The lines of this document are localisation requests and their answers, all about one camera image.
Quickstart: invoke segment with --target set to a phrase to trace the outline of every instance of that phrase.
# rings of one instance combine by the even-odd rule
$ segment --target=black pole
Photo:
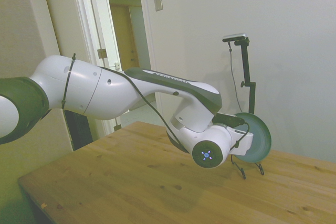
[[[247,54],[247,47],[249,43],[250,41],[248,37],[242,40],[235,41],[235,45],[240,46],[240,48],[242,49],[241,56],[243,58],[243,71],[244,71],[245,81],[243,81],[240,86],[250,87],[248,112],[251,114],[254,114],[254,107],[255,107],[255,101],[256,101],[256,83],[251,82],[250,80],[250,69],[249,69],[248,54]]]

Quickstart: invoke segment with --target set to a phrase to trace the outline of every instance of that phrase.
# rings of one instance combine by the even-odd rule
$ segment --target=robot end effector
[[[30,78],[0,79],[0,144],[25,135],[49,109],[107,120],[154,92],[183,98],[166,124],[167,133],[201,167],[216,167],[227,155],[244,155],[250,148],[252,133],[212,124],[222,107],[212,86],[137,68],[116,72],[62,56],[46,58]]]

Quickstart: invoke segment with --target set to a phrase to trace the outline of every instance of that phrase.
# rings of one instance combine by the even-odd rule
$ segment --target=door hinge
[[[97,52],[98,52],[98,58],[99,59],[107,58],[107,53],[106,53],[106,49],[105,48],[98,49]]]

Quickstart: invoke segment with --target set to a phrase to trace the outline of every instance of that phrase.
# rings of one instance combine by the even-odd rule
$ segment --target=wooden table
[[[336,164],[271,151],[197,166],[165,128],[136,122],[19,179],[53,223],[336,223]]]

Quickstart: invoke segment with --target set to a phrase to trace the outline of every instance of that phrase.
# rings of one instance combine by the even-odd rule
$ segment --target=black wire stand
[[[243,179],[246,179],[246,175],[245,175],[244,169],[243,169],[243,168],[240,168],[239,165],[237,165],[237,163],[233,161],[233,155],[231,155],[231,163],[232,163],[233,165],[237,166],[237,168],[238,168],[238,169],[240,170],[240,172],[242,173]],[[265,172],[264,172],[263,166],[262,166],[261,164],[257,164],[257,163],[255,163],[255,165],[258,166],[258,168],[259,168],[259,170],[260,170],[260,173],[261,173],[262,175],[264,175]]]

